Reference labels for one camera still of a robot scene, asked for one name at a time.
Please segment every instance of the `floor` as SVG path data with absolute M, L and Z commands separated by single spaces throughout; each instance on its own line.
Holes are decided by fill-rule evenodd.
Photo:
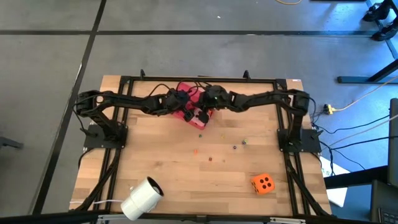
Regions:
M 0 30 L 91 30 L 100 2 L 3 0 Z M 361 20 L 367 8 L 365 2 L 308 0 L 296 6 L 264 0 L 108 0 L 99 30 L 377 30 Z M 87 42 L 88 35 L 0 35 L 0 135 L 25 144 L 23 150 L 0 151 L 1 217 L 29 212 Z M 150 76 L 214 77 L 241 77 L 247 69 L 252 77 L 299 78 L 318 106 L 341 108 L 376 86 L 337 84 L 337 76 L 372 75 L 392 61 L 386 42 L 360 35 L 101 35 L 80 90 L 98 89 L 103 75 L 138 75 L 141 68 Z M 318 124 L 334 130 L 367 123 L 387 115 L 397 95 L 395 86 L 385 86 L 343 112 L 321 116 Z M 332 143 L 356 131 L 320 138 Z M 387 135 L 385 124 L 345 143 Z M 45 213 L 67 211 L 83 141 L 72 117 Z M 366 168 L 387 164 L 387 141 L 341 152 Z M 323 156 L 329 158 L 326 151 Z M 361 170 L 339 154 L 334 159 L 345 169 Z M 370 189 L 349 188 L 344 208 L 332 205 L 333 213 L 367 220 Z

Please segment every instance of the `wooden tabletop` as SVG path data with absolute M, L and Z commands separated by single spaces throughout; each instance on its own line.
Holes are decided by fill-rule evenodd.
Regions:
M 117 92 L 119 81 L 120 76 L 106 75 L 100 90 Z M 132 95 L 146 96 L 159 83 L 134 82 Z M 177 84 L 163 83 L 170 87 Z M 246 95 L 273 90 L 266 83 L 211 84 Z M 300 80 L 287 80 L 287 86 L 302 90 Z M 166 91 L 160 87 L 155 94 Z M 104 113 L 111 117 L 113 109 Z M 129 110 L 127 125 L 127 143 L 122 150 L 113 199 L 124 200 L 130 187 L 149 176 L 165 194 L 152 213 L 292 215 L 283 155 L 277 142 L 275 105 L 258 106 L 243 113 L 215 111 L 203 131 L 172 115 L 150 116 L 138 110 Z M 304 117 L 303 125 L 310 126 L 309 115 Z M 246 145 L 241 144 L 243 139 L 247 139 Z M 307 188 L 330 213 L 319 161 L 311 154 L 300 155 Z M 103 156 L 104 149 L 95 149 L 82 159 L 71 201 L 83 201 L 93 190 Z M 275 190 L 258 196 L 249 180 L 263 173 L 274 179 Z M 103 199 L 107 191 L 105 186 Z M 299 212 L 303 213 L 297 186 L 295 193 Z M 113 203 L 111 211 L 121 212 L 120 203 Z

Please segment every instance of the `yellow cable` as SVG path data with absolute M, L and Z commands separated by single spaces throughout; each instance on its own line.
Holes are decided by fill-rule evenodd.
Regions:
M 275 1 L 277 1 L 277 2 L 279 2 L 279 3 L 281 3 L 281 4 L 288 5 L 288 6 L 293 6 L 293 5 L 295 5 L 295 4 L 300 3 L 302 0 L 298 0 L 298 2 L 282 2 L 281 0 L 275 0 Z
M 332 110 L 333 110 L 333 111 L 343 111 L 343 110 L 349 108 L 350 106 L 354 105 L 355 103 L 357 103 L 359 100 L 361 100 L 361 99 L 364 98 L 365 96 L 370 95 L 371 93 L 373 93 L 374 91 L 380 89 L 380 88 L 383 87 L 384 85 L 387 85 L 388 83 L 394 81 L 396 78 L 398 78 L 398 77 L 391 78 L 391 79 L 388 80 L 387 82 L 383 83 L 382 85 L 380 85 L 379 87 L 377 87 L 377 88 L 375 88 L 374 90 L 370 91 L 369 93 L 367 93 L 367 94 L 365 94 L 365 95 L 359 97 L 359 99 L 357 99 L 356 101 L 350 103 L 349 105 L 345 106 L 344 108 L 342 108 L 342 109 L 335 109 L 335 108 L 332 108 Z

